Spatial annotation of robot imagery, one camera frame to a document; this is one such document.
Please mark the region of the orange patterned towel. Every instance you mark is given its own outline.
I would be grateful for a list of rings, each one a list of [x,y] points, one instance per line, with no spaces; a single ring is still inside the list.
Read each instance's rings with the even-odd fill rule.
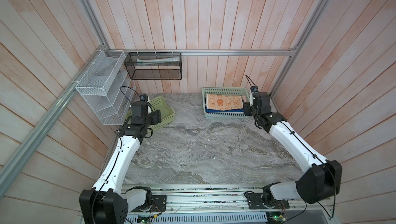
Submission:
[[[206,94],[205,108],[214,111],[234,111],[243,109],[246,98],[241,95]]]

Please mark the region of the blue towel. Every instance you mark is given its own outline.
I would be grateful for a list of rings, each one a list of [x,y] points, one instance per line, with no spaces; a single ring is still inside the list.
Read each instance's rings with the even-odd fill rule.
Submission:
[[[205,111],[208,113],[221,113],[221,112],[243,112],[243,102],[233,102],[230,99],[217,99],[214,102],[209,102],[205,106]]]

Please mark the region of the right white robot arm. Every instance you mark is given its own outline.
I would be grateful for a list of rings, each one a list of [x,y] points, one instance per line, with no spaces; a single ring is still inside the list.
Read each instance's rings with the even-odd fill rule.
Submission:
[[[268,112],[259,102],[244,104],[244,114],[255,119],[255,126],[264,129],[293,156],[303,172],[297,181],[273,183],[263,188],[262,199],[267,204],[277,200],[302,199],[314,204],[340,192],[342,166],[314,150],[280,114]]]

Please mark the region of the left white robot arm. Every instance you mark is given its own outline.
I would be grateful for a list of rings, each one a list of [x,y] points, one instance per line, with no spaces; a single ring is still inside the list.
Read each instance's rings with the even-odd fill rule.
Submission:
[[[161,123],[161,112],[141,111],[130,116],[119,133],[116,148],[98,181],[90,190],[83,190],[79,204],[86,224],[123,224],[129,212],[152,208],[152,192],[145,186],[134,186],[122,192],[122,185],[132,158],[151,125]]]

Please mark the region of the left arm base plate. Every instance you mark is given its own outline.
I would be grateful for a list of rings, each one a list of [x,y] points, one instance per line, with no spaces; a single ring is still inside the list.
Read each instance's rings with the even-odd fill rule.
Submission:
[[[133,210],[133,212],[165,212],[167,207],[167,196],[166,195],[154,195],[151,198],[150,203],[145,203],[143,206],[139,206]]]

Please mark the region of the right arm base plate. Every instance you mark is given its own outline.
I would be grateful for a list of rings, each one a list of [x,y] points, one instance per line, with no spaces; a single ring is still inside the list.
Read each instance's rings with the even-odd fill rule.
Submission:
[[[271,200],[263,196],[263,193],[252,191],[244,192],[244,197],[250,210],[261,209],[289,209],[290,204],[287,200]]]

